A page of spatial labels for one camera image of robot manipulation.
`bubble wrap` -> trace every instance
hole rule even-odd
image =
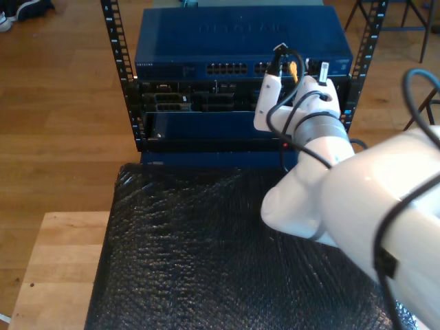
[[[379,287],[341,251],[261,221],[282,175],[123,166],[85,328],[391,329]]]

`black metal rack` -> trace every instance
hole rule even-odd
[[[413,0],[406,0],[406,6],[404,10],[404,16],[401,20],[400,27],[385,27],[382,29],[382,31],[425,31],[425,36],[423,38],[423,44],[421,46],[421,53],[420,53],[420,63],[424,61],[425,52],[426,52],[426,46],[428,44],[429,39],[429,33],[432,27],[432,21],[434,19],[434,12],[435,12],[435,3],[436,0],[431,0],[430,2],[430,10],[429,10],[429,17],[428,20],[425,20],[420,11],[415,6]],[[360,9],[362,15],[364,15],[364,18],[368,21],[368,15],[365,11],[364,5],[362,4],[362,0],[356,0],[355,5],[353,6],[353,9],[350,13],[349,19],[346,22],[344,31],[347,31],[349,28],[350,22],[353,19],[353,16],[355,14],[355,11],[357,8]],[[405,26],[406,17],[408,16],[408,10],[409,8],[412,9],[412,11],[416,14],[417,18],[419,19],[422,26]]]
[[[101,6],[136,147],[140,152],[146,151],[147,138],[142,121],[140,84],[133,75],[118,0],[101,0]],[[372,0],[371,2],[368,20],[351,73],[346,100],[341,100],[341,122],[347,131],[350,129],[353,121],[366,74],[368,73],[373,53],[379,39],[387,7],[388,0]]]

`wooden floor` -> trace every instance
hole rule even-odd
[[[109,212],[46,213],[9,330],[83,330]]]
[[[120,2],[133,59],[142,8],[149,2]],[[345,22],[352,1],[326,2],[336,5]],[[0,313],[9,316],[43,215],[108,210],[119,167],[140,157],[99,1],[60,0],[56,7],[45,18],[0,34]],[[392,5],[387,25],[397,25],[402,12],[402,5]],[[347,34],[355,54],[363,29],[358,12]],[[408,121],[402,74],[424,67],[440,75],[440,37],[430,37],[419,65],[422,40],[422,32],[381,34],[353,138],[375,144]],[[429,91],[426,83],[415,82],[418,101]]]

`black cable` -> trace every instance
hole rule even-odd
[[[283,134],[286,134],[287,132],[287,128],[290,125],[290,122],[292,121],[292,118],[294,117],[294,114],[296,112],[296,110],[299,109],[299,107],[301,106],[301,104],[306,101],[306,99],[308,99],[310,96],[313,95],[319,95],[322,98],[326,98],[327,96],[322,93],[321,91],[310,91],[306,94],[304,94],[299,100],[298,102],[295,104],[294,108],[290,111],[289,116],[287,117],[286,123],[284,124],[283,127]],[[283,143],[281,143],[280,145],[280,162],[281,162],[281,167],[284,169],[284,171],[287,173],[289,172],[289,170],[287,170],[286,166],[284,165],[284,146]]]
[[[440,82],[438,79],[428,71],[422,69],[412,69],[405,73],[404,79],[402,81],[402,89],[404,93],[405,103],[411,113],[414,121],[419,125],[420,129],[428,136],[431,142],[440,150],[440,139],[434,133],[434,131],[429,127],[424,119],[420,116],[417,106],[415,104],[413,95],[410,92],[411,79],[414,76],[423,76],[427,78],[440,93]],[[402,324],[400,323],[397,311],[395,308],[395,300],[391,294],[390,287],[388,286],[388,281],[386,279],[386,261],[383,259],[382,254],[382,242],[391,224],[396,220],[397,216],[408,207],[408,205],[414,201],[416,198],[422,196],[428,190],[440,184],[440,174],[436,175],[432,179],[428,180],[426,183],[412,191],[409,195],[404,197],[399,203],[397,203],[389,213],[384,217],[384,220],[379,225],[377,229],[374,245],[373,245],[373,258],[374,258],[374,268],[377,272],[377,277],[379,283],[382,286],[382,291],[384,292],[385,303],[390,314],[390,319],[393,323],[394,329],[402,329]]]
[[[369,148],[369,146],[367,146],[364,141],[359,139],[350,139],[350,143],[357,144],[358,146],[361,146],[364,150]]]
[[[312,150],[305,148],[303,146],[300,146],[299,144],[296,144],[295,142],[293,142],[290,138],[288,138],[285,134],[283,134],[282,132],[278,131],[274,125],[272,124],[271,118],[272,115],[274,114],[274,112],[278,109],[280,109],[283,105],[285,105],[291,98],[294,97],[296,91],[298,90],[298,87],[300,86],[301,82],[303,81],[303,76],[304,76],[304,72],[305,72],[305,65],[304,65],[304,61],[303,58],[301,57],[300,54],[298,54],[298,52],[294,51],[293,49],[287,49],[287,51],[289,52],[289,54],[294,55],[299,63],[299,67],[300,67],[300,74],[298,75],[299,81],[296,84],[296,86],[278,103],[275,104],[267,113],[267,117],[266,117],[266,124],[269,127],[270,131],[276,135],[276,137],[278,139],[280,139],[281,141],[284,141],[285,143],[287,143],[289,146],[291,146],[292,148],[298,149],[299,151],[303,151],[304,153],[308,154],[309,156],[315,158],[316,160],[318,160],[319,162],[321,162],[325,167],[327,168],[331,168],[330,163],[328,163],[327,160],[325,160],[324,158],[322,158],[321,156],[319,156],[317,153],[313,152]]]

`robotic arm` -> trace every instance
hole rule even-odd
[[[420,129],[401,133],[355,155],[339,121],[340,107],[330,79],[300,81],[293,106],[301,103],[286,134],[325,158],[332,168],[300,152],[298,164],[266,194],[261,217],[271,228],[340,248],[378,281],[373,265],[377,229],[388,211],[408,193],[439,174],[440,153]],[[254,126],[270,131],[268,111],[278,102],[281,78],[266,73]],[[271,123],[283,130],[292,107],[281,107]],[[440,126],[431,129],[440,137]],[[440,186],[401,212],[382,247],[396,260],[388,282],[394,297],[431,329],[440,327]]]

